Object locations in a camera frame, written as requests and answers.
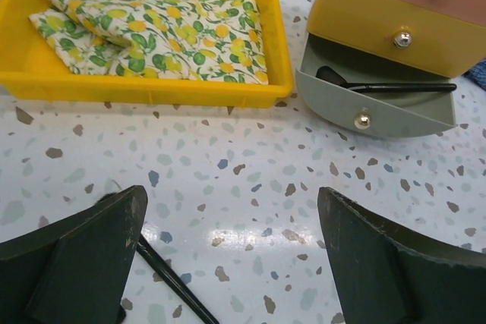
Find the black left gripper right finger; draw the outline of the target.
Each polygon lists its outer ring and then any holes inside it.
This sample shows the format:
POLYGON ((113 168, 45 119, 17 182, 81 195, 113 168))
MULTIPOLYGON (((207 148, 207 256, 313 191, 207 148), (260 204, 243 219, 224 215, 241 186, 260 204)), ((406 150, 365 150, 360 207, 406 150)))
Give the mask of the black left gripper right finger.
POLYGON ((347 323, 483 323, 485 255, 372 212, 331 187, 318 213, 347 323))

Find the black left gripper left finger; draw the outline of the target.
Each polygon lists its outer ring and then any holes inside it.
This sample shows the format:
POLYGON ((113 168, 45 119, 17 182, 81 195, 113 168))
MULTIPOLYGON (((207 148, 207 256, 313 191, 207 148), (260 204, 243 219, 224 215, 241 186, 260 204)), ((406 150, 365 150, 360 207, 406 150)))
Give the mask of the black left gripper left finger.
POLYGON ((1 244, 3 323, 119 323, 147 210, 134 185, 1 244))

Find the black thin makeup brush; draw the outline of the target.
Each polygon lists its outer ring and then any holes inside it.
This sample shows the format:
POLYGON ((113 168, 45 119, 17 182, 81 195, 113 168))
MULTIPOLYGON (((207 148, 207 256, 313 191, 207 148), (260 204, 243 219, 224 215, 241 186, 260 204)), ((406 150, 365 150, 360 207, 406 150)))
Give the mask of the black thin makeup brush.
POLYGON ((198 316, 203 323, 218 324, 218 319, 202 304, 171 266, 151 247, 141 234, 137 252, 169 288, 198 316))

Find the yellow plastic tray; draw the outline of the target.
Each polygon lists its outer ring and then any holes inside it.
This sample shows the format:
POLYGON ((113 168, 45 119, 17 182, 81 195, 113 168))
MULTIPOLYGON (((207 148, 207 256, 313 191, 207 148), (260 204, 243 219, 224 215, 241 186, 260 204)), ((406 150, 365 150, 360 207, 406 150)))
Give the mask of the yellow plastic tray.
POLYGON ((72 74, 35 31, 29 15, 47 0, 1 0, 1 84, 18 99, 268 108, 294 86, 279 0, 256 0, 268 85, 72 74))

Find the black fan makeup brush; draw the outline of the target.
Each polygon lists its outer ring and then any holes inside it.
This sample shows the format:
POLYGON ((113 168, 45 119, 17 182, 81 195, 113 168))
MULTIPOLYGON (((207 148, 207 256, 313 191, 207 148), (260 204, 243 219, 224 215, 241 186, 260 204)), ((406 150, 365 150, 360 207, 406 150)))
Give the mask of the black fan makeup brush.
POLYGON ((356 93, 451 93, 454 83, 351 83, 329 66, 317 69, 316 78, 356 93))

